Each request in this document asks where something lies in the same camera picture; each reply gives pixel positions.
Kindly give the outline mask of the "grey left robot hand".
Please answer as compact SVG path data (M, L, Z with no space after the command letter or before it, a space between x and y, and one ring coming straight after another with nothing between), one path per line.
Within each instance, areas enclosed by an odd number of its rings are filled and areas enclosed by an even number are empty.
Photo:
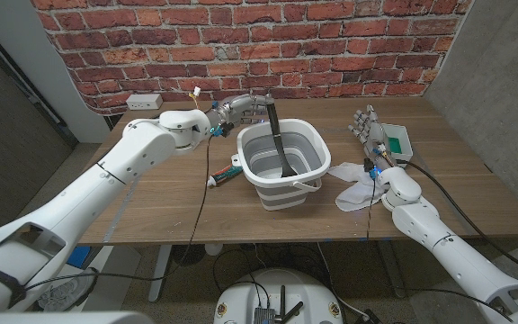
M241 94L215 103L206 112L210 121L210 135L227 137L241 124L251 124L252 116L267 114L267 106L274 104L269 95Z

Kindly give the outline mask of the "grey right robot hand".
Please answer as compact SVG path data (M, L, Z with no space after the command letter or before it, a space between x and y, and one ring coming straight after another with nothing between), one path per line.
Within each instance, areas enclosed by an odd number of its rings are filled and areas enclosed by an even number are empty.
M384 131L373 106L368 104L366 112L357 110L354 121L348 130L362 143L366 155L364 171L375 179L382 171L396 167L397 162L391 156L389 139Z

